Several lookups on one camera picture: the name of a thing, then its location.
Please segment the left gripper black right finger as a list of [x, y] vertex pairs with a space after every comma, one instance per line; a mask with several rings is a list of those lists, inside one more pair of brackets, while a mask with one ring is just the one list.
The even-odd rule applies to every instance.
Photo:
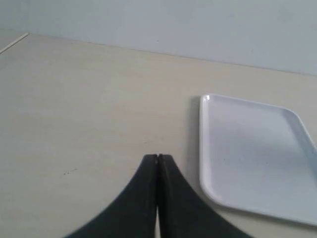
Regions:
[[171, 155], [158, 155], [157, 206], [162, 238], [249, 238], [192, 189]]

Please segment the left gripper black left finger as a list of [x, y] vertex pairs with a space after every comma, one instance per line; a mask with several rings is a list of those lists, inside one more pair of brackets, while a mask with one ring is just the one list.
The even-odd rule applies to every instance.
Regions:
[[146, 155], [118, 197], [69, 238], [153, 238], [157, 216], [158, 156]]

